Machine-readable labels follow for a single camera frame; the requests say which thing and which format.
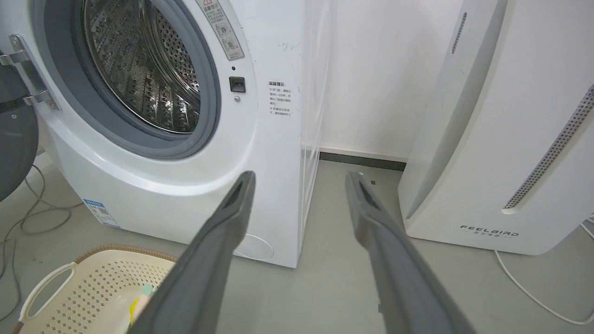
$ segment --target white cable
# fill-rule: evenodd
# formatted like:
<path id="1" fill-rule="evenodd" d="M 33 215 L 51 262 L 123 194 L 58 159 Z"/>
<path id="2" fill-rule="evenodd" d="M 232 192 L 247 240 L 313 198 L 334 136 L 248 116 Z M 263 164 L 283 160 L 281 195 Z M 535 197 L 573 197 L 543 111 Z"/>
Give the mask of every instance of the white cable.
<path id="1" fill-rule="evenodd" d="M 588 235 L 592 239 L 594 239 L 594 234 L 592 234 L 592 232 L 590 232 L 590 230 L 588 230 L 584 226 L 584 224 L 580 224 L 580 226 L 584 229 L 584 231 L 586 231 L 586 233 L 588 233 Z M 520 288 L 520 290 L 522 290 L 528 297 L 530 297 L 530 299 L 532 301 L 534 301 L 535 303 L 539 304 L 542 308 L 544 308 L 545 310 L 547 310 L 549 313 L 551 313 L 555 317 L 558 317 L 559 319 L 561 319 L 561 320 L 563 320 L 565 322 L 572 323 L 572 324 L 588 324 L 588 323 L 592 322 L 592 320 L 594 320 L 594 312 L 592 314 L 590 314 L 590 316 L 586 320 L 580 322 L 580 321 L 575 321 L 575 320 L 572 320 L 572 319 L 568 319 L 568 318 L 560 315 L 559 313 L 553 311 L 548 306 L 546 306 L 545 304 L 541 303 L 541 301 L 539 301 L 538 299 L 536 299 L 536 297 L 534 297 L 532 294 L 530 294 L 530 292 L 528 292 L 526 289 L 524 289 L 524 287 L 518 281 L 516 281 L 516 279 L 514 278 L 514 276 L 511 275 L 511 273 L 507 270 L 507 268 L 503 264 L 503 261 L 501 261 L 501 257 L 499 256 L 499 252 L 498 251 L 495 251 L 495 255 L 497 256 L 497 260 L 499 261 L 499 264 L 501 265 L 501 268 L 503 269 L 503 271 L 505 272 L 505 274 L 507 275 L 507 277 L 509 277 L 511 279 L 511 281 L 514 282 L 518 288 Z"/>

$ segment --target white air purifier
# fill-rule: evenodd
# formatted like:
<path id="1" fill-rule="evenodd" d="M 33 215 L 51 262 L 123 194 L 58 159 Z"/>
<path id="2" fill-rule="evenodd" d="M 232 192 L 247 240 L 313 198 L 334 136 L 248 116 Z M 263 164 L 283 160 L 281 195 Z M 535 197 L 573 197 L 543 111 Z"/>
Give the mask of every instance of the white air purifier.
<path id="1" fill-rule="evenodd" d="M 593 14 L 464 2 L 398 189 L 408 235 L 537 255 L 592 214 Z"/>

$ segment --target black round object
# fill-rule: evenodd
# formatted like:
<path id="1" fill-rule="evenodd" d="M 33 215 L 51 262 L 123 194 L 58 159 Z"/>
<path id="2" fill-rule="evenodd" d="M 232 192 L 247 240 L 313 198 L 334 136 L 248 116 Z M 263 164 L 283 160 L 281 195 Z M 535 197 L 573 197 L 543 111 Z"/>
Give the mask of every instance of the black round object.
<path id="1" fill-rule="evenodd" d="M 17 70 L 0 66 L 0 103 L 22 98 L 27 93 L 27 86 Z M 13 111 L 0 109 L 0 201 L 27 177 L 38 145 L 39 127 L 33 107 L 23 106 Z"/>

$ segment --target white wall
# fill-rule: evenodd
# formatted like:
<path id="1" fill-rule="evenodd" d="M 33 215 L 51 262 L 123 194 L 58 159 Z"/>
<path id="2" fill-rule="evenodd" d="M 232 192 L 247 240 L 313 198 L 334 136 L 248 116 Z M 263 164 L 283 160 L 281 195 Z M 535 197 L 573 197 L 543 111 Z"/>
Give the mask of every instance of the white wall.
<path id="1" fill-rule="evenodd" d="M 462 0 L 339 0 L 322 151 L 406 161 Z"/>

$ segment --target air vent grille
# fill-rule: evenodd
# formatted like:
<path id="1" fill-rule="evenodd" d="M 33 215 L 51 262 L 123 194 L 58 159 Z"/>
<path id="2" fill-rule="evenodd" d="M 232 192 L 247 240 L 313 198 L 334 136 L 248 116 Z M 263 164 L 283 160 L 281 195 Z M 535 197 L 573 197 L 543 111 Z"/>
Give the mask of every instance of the air vent grille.
<path id="1" fill-rule="evenodd" d="M 567 143 L 571 140 L 573 135 L 575 135 L 579 126 L 583 123 L 586 117 L 592 111 L 592 107 L 594 106 L 594 86 L 590 87 L 582 102 L 577 107 L 576 111 L 573 113 L 569 122 L 565 125 L 557 139 L 549 148 L 545 156 L 541 159 L 538 163 L 534 171 L 528 176 L 528 179 L 524 181 L 522 186 L 516 191 L 514 196 L 507 202 L 507 204 L 503 207 L 503 209 L 511 209 L 518 205 L 521 200 L 528 194 L 528 192 L 534 187 L 534 185 L 538 182 L 538 180 L 543 176 L 546 170 L 551 166 L 553 161 L 559 156 L 561 151 L 565 148 Z"/>
<path id="2" fill-rule="evenodd" d="M 462 29 L 464 28 L 464 22 L 466 22 L 466 13 L 462 15 L 462 21 L 460 22 L 460 28 L 458 29 L 458 35 L 456 35 L 456 40 L 454 41 L 454 46 L 451 47 L 451 54 L 454 54 L 456 51 L 456 46 L 458 46 L 458 41 L 460 40 L 460 35 L 462 35 Z"/>

